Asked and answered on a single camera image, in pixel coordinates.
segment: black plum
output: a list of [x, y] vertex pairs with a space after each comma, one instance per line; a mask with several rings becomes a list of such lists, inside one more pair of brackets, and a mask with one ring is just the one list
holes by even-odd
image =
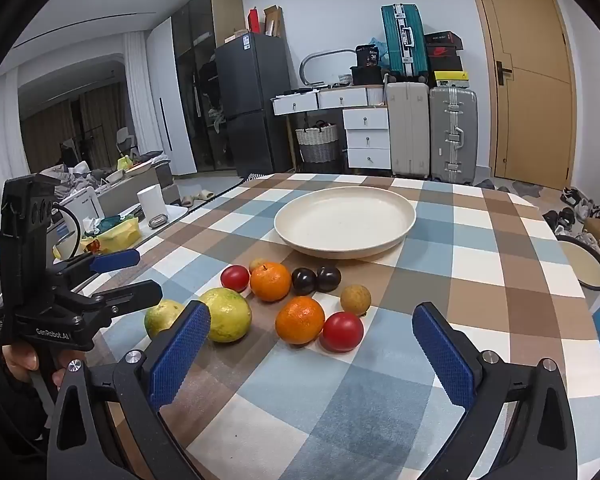
[[318, 290], [320, 292], [331, 292], [338, 288], [342, 275], [336, 267], [320, 267], [318, 269]]
[[291, 283], [294, 286], [296, 294], [306, 296], [315, 290], [318, 284], [318, 277], [311, 269], [299, 267], [291, 273]]

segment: blue gripper pad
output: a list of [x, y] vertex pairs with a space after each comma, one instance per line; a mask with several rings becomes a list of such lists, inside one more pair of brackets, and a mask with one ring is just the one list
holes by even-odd
[[139, 261], [140, 253], [135, 249], [129, 249], [126, 251], [118, 251], [117, 253], [96, 256], [91, 262], [89, 269], [93, 272], [102, 274], [103, 272], [111, 272], [112, 270], [136, 266]]
[[193, 359], [196, 358], [209, 334], [211, 327], [209, 309], [204, 303], [199, 301], [195, 303], [197, 305], [190, 311], [184, 322], [180, 322], [180, 317], [186, 311], [178, 316], [171, 329], [158, 333], [158, 336], [168, 336], [172, 329], [176, 330], [149, 374], [147, 399], [156, 412], [161, 406], [173, 402], [191, 368]]
[[475, 400], [474, 375], [451, 339], [423, 305], [413, 311], [413, 335], [427, 356], [449, 400], [468, 410]]

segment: red fruit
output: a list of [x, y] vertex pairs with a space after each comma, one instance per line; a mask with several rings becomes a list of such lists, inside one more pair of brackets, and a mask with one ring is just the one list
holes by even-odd
[[348, 352], [360, 344], [365, 335], [362, 321], [350, 312], [336, 312], [322, 327], [325, 347], [336, 352]]
[[236, 292], [242, 292], [247, 288], [249, 279], [249, 271], [241, 265], [229, 266], [220, 274], [220, 283], [222, 283], [222, 286]]

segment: black sleeve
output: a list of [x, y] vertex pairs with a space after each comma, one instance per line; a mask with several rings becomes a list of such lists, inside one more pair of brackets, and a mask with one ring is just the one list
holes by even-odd
[[46, 477], [46, 414], [30, 384], [7, 370], [0, 347], [0, 472], [3, 478], [43, 480]]

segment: silver bolt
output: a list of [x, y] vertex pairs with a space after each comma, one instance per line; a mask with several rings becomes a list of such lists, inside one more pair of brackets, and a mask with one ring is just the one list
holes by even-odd
[[500, 360], [500, 356], [493, 350], [485, 350], [482, 352], [482, 358], [490, 365], [496, 364]]
[[133, 364], [137, 363], [142, 357], [142, 352], [139, 350], [132, 350], [131, 352], [127, 352], [125, 355], [125, 361], [127, 363]]
[[553, 359], [548, 358], [542, 360], [542, 366], [545, 370], [549, 370], [550, 372], [553, 372], [557, 368], [555, 361]]
[[80, 361], [80, 359], [74, 359], [69, 363], [66, 369], [70, 372], [77, 372], [80, 368], [82, 368], [82, 361]]

